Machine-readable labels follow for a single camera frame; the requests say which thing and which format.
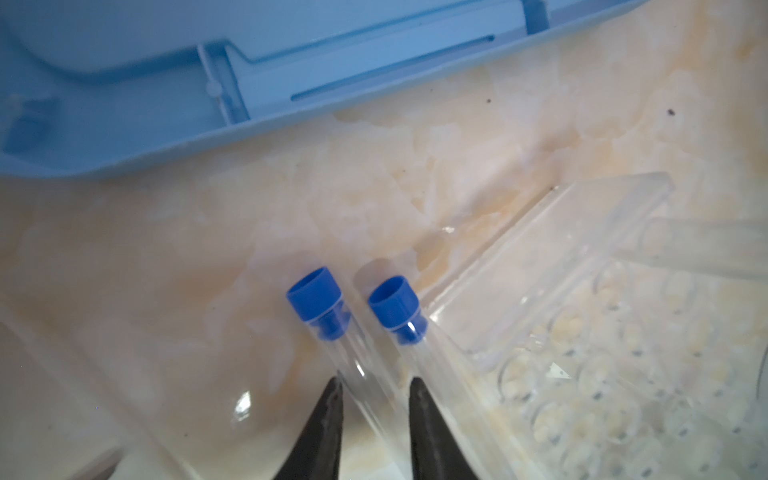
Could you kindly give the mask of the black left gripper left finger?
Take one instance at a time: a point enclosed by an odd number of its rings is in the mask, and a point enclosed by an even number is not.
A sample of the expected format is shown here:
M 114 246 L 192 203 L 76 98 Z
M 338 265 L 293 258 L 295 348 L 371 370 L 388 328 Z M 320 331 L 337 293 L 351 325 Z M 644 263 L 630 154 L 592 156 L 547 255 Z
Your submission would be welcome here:
M 274 480 L 337 480 L 344 423 L 344 389 L 332 377 Z

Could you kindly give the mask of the clear acrylic test tube rack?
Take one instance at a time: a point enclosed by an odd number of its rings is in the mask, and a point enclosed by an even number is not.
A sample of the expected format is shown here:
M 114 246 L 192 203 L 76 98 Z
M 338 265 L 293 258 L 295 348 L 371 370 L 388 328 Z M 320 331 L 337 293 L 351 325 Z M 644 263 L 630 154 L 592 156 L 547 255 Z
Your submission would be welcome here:
M 632 263 L 665 173 L 553 188 L 426 299 L 526 479 L 763 479 L 767 281 Z

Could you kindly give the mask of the blue capped glass test tube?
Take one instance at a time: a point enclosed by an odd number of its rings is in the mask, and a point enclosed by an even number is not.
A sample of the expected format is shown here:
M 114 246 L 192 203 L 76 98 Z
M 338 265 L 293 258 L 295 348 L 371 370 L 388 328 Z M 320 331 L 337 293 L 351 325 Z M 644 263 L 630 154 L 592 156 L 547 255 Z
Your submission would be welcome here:
M 397 387 L 373 339 L 357 322 L 326 267 L 310 272 L 286 293 L 300 320 L 327 352 L 345 390 L 405 479 L 412 477 L 406 396 Z

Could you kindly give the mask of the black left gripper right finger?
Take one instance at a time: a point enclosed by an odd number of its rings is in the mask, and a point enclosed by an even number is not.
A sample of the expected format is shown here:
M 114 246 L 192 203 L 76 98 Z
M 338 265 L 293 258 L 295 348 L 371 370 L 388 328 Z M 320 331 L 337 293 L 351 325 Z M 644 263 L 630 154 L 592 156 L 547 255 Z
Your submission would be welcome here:
M 415 480 L 478 480 L 420 377 L 409 387 L 409 434 Z

